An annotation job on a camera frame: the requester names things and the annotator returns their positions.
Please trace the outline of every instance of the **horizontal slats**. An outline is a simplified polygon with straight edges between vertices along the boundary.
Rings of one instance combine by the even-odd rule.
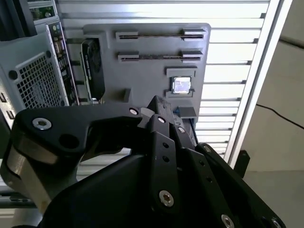
[[[239,107],[240,101],[201,101],[201,107]]]
[[[199,122],[233,122],[235,116],[199,116]]]
[[[69,3],[59,5],[62,13],[133,13],[134,16],[144,17],[150,13],[152,18],[196,18],[203,15],[206,18],[259,18],[266,13],[267,3],[244,4],[102,4],[102,3]]]
[[[196,135],[231,135],[229,130],[196,130]]]
[[[80,29],[68,29],[66,38],[84,38],[83,31]],[[251,43],[258,38],[259,29],[212,29],[210,43]]]
[[[87,24],[129,24],[129,23],[208,23],[213,29],[220,28],[253,28],[263,26],[264,19],[62,19],[63,26],[70,29],[81,29]]]
[[[104,167],[118,161],[119,159],[123,158],[124,156],[130,154],[130,149],[123,148],[122,151],[116,154],[107,154],[107,155],[100,155],[98,157],[89,159],[79,164],[77,169],[77,179],[81,180],[101,169]]]
[[[212,148],[227,147],[228,143],[209,143]]]
[[[256,47],[256,44],[210,44],[207,64],[252,60]]]
[[[250,65],[207,65],[204,82],[242,82],[249,70]]]
[[[236,114],[238,108],[222,108],[222,107],[203,107],[199,109],[199,114]]]
[[[72,60],[80,58],[79,44],[69,44],[68,48]],[[233,63],[242,59],[248,61],[252,59],[255,48],[256,44],[209,44],[207,59],[212,63]]]
[[[213,29],[210,43],[253,43],[260,33],[259,29]]]
[[[225,142],[228,141],[230,136],[197,136],[199,142],[203,143],[219,143],[219,142]]]
[[[224,84],[203,86],[201,99],[236,99],[242,97],[244,84]]]
[[[226,147],[213,148],[217,153],[225,153]]]
[[[197,122],[196,129],[227,129],[232,128],[234,122]]]

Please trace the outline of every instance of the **metal bolt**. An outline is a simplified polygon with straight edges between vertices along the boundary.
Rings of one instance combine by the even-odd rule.
[[[32,121],[32,124],[39,130],[47,130],[52,127],[52,123],[45,118],[36,118]]]
[[[222,215],[221,218],[226,228],[234,228],[233,221],[231,220],[231,218],[229,218],[229,216]]]
[[[185,133],[185,130],[182,127],[178,127],[178,129],[181,133]]]
[[[173,196],[166,190],[160,191],[159,198],[163,205],[170,208],[174,204]]]
[[[161,118],[161,117],[158,117],[158,120],[160,121],[160,122],[162,122],[162,123],[164,123],[164,122],[166,122],[163,118]]]
[[[204,149],[207,151],[207,152],[211,152],[210,148],[208,146],[204,146]]]
[[[281,228],[280,224],[279,224],[274,218],[271,219],[271,220],[272,220],[272,222],[274,223],[275,227]]]
[[[134,114],[134,115],[138,115],[138,111],[136,111],[133,108],[130,108],[130,113]]]

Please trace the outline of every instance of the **black cable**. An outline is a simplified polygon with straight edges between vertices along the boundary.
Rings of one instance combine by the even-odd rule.
[[[284,119],[284,120],[290,122],[291,124],[293,124],[293,125],[295,125],[295,126],[297,126],[297,127],[299,127],[299,128],[301,128],[301,129],[304,130],[304,127],[303,127],[303,126],[299,125],[298,123],[296,123],[296,122],[294,122],[294,121],[292,121],[292,120],[290,120],[290,119],[287,119],[286,117],[284,117],[284,116],[282,116],[280,113],[278,113],[276,110],[274,110],[274,109],[272,109],[272,108],[269,108],[269,107],[267,107],[267,106],[261,105],[261,104],[257,104],[257,106],[262,107],[262,108],[265,108],[265,109],[268,109],[268,110],[270,110],[270,111],[273,111],[275,114],[277,114],[277,115],[278,115],[279,117],[281,117],[282,119]]]

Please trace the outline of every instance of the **white wall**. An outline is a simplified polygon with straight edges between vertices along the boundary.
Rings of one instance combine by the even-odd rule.
[[[304,1],[294,0],[282,35],[304,41]],[[278,43],[258,104],[304,126],[304,50]],[[304,130],[256,107],[242,149],[250,171],[304,170]]]
[[[302,228],[304,171],[247,172],[244,180],[287,228]]]

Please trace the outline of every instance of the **metal mesh panel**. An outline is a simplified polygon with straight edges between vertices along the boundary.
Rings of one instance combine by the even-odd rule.
[[[60,106],[61,96],[52,64],[40,57],[19,70],[17,84],[27,109]]]

